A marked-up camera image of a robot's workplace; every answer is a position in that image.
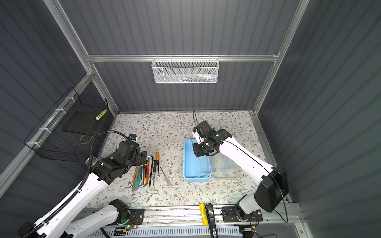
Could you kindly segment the black hex key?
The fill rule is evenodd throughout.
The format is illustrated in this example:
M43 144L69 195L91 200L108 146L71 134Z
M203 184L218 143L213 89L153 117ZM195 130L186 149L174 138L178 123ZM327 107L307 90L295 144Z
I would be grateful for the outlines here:
M148 186L151 186L151 181L152 181L152 166L153 166L154 157L150 155L147 158L148 158L148 161L150 162L149 183L148 183Z

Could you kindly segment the light blue toolbox base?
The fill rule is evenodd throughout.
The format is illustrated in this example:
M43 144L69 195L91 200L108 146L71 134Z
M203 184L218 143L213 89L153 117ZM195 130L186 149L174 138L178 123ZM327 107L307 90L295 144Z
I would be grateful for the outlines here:
M186 182L205 182L211 178L211 164L208 156L197 157L193 151L195 139L184 141L183 177Z

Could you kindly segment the yellow black screwdriver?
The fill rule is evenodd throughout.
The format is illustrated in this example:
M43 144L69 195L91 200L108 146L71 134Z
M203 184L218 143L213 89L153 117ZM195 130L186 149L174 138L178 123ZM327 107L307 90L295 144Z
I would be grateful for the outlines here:
M152 173L156 174L159 171L160 154L156 152L155 159L153 160Z

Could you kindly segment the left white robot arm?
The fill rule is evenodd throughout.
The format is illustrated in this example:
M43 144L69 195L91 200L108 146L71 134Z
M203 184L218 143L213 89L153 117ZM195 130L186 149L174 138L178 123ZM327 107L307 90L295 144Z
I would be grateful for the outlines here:
M99 192L116 178L121 178L132 166L137 165L143 153L136 142L137 135L113 133L125 140L116 151L106 158L93 162L95 143L90 147L88 168L83 180L58 205L35 222L26 222L18 229L22 238L85 238L110 224L119 226L137 225L129 207L119 199L111 201L106 207L79 221L74 218Z

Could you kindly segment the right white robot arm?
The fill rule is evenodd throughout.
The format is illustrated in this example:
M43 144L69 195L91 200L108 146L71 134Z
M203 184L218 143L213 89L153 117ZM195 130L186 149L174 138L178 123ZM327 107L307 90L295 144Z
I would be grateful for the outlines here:
M196 143L193 151L197 157L221 153L235 162L257 185L254 192L243 196L235 205L238 219L244 221L258 210L273 212L289 192L287 173L280 166L274 167L244 148L224 129L204 130L197 126L192 132Z

